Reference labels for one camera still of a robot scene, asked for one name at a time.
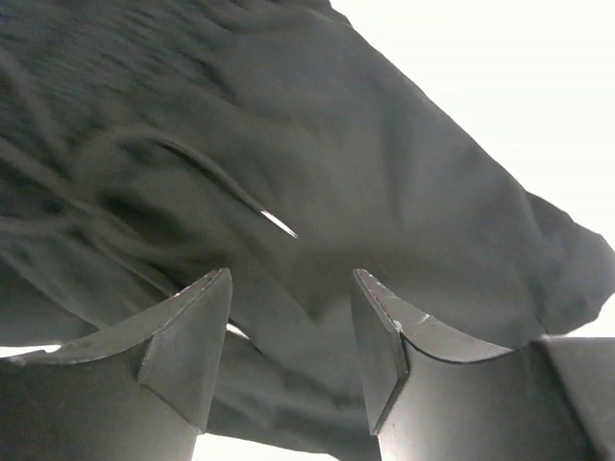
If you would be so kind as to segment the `black trousers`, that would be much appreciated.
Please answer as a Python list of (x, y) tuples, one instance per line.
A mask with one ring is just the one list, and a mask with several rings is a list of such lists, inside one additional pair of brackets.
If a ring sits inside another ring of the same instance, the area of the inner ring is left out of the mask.
[(595, 320), (598, 234), (527, 192), (327, 1), (1, 5), (1, 342), (61, 344), (220, 267), (216, 434), (376, 460), (364, 269), (509, 348)]

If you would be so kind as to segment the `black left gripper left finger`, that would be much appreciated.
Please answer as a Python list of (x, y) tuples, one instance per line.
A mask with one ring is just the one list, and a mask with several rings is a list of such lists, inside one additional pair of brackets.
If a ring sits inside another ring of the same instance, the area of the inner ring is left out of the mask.
[(188, 460), (206, 431), (232, 300), (221, 269), (54, 352), (1, 362), (5, 460)]

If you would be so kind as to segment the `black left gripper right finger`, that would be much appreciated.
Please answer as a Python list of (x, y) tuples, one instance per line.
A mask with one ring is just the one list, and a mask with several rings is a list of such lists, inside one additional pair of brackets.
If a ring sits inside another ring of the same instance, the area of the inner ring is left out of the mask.
[(354, 271), (365, 408), (385, 460), (610, 460), (614, 342), (474, 338)]

